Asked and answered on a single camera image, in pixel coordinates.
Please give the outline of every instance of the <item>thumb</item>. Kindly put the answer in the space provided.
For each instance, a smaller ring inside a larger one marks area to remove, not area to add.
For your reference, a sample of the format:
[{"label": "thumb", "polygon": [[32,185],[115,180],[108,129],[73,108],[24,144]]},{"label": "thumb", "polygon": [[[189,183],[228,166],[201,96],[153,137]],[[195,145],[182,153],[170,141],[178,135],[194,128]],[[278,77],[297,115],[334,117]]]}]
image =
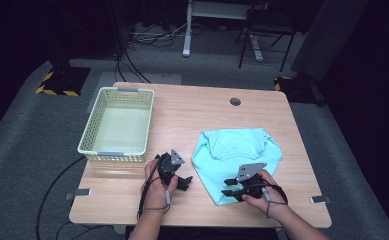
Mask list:
[{"label": "thumb", "polygon": [[175,192],[177,186],[178,186],[178,176],[175,175],[170,179],[170,183],[168,186],[168,191],[171,195],[173,194],[173,192]]},{"label": "thumb", "polygon": [[260,197],[260,198],[255,198],[255,197],[252,197],[250,195],[247,195],[247,194],[244,194],[241,196],[241,198],[246,202],[248,203],[249,205],[253,206],[253,207],[256,207],[256,208],[259,208],[259,209],[262,209],[265,207],[265,203],[266,203],[266,200],[265,198],[263,197]]}]

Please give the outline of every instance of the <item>table leg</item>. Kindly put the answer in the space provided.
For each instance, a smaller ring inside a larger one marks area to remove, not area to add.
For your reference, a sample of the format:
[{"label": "table leg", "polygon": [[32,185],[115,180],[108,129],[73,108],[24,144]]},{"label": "table leg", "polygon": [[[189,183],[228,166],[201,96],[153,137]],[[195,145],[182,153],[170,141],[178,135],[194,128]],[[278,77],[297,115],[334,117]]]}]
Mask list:
[{"label": "table leg", "polygon": [[117,234],[125,234],[126,232],[126,225],[123,224],[113,225],[113,228]]},{"label": "table leg", "polygon": [[187,8],[187,31],[185,32],[184,50],[182,52],[182,56],[184,57],[190,56],[192,11],[193,11],[193,1],[189,0],[188,8]]}]

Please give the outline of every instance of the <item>forearm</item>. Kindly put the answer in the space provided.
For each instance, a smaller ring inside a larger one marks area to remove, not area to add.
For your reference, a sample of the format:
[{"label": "forearm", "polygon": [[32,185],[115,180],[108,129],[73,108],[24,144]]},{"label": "forearm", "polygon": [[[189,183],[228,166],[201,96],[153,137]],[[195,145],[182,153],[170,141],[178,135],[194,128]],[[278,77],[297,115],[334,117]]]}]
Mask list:
[{"label": "forearm", "polygon": [[281,223],[288,237],[292,240],[328,239],[323,233],[306,222],[288,206],[286,206],[283,213],[276,220]]},{"label": "forearm", "polygon": [[156,240],[162,223],[162,211],[144,211],[129,239]]}]

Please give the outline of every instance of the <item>wrist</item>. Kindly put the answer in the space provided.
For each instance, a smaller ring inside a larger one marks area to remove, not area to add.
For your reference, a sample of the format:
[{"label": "wrist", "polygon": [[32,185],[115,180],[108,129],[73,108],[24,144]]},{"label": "wrist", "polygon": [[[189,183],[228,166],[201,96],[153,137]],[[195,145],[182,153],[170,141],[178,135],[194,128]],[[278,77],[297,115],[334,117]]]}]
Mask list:
[{"label": "wrist", "polygon": [[165,210],[144,210],[141,217],[162,218],[165,215]]},{"label": "wrist", "polygon": [[288,205],[274,204],[270,207],[268,215],[281,223],[284,219],[290,218],[293,210]]}]

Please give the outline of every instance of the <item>chair leg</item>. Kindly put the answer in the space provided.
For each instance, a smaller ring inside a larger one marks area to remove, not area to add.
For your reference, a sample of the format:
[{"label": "chair leg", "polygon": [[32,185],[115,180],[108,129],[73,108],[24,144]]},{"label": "chair leg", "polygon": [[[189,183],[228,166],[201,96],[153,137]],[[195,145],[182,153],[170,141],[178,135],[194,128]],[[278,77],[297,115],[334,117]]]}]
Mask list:
[{"label": "chair leg", "polygon": [[271,44],[271,47],[273,47],[279,41],[279,39],[282,38],[282,36],[284,35],[283,34],[279,35],[279,37]]},{"label": "chair leg", "polygon": [[250,35],[250,29],[247,28],[245,36],[244,36],[243,50],[241,51],[241,58],[240,58],[240,63],[238,64],[238,68],[241,68],[241,64],[243,63],[244,51],[246,50],[247,39],[250,38],[249,35]]},{"label": "chair leg", "polygon": [[291,44],[293,43],[295,33],[291,35],[290,42],[288,43],[287,51],[284,55],[284,60],[282,60],[281,68],[279,69],[280,72],[282,72],[282,69],[284,68],[285,60],[287,60],[288,52],[290,51]]},{"label": "chair leg", "polygon": [[240,36],[241,36],[241,34],[243,34],[243,30],[244,30],[244,28],[241,28],[240,32],[238,33],[237,39],[235,40],[235,43],[237,43],[238,40],[240,40]]}]

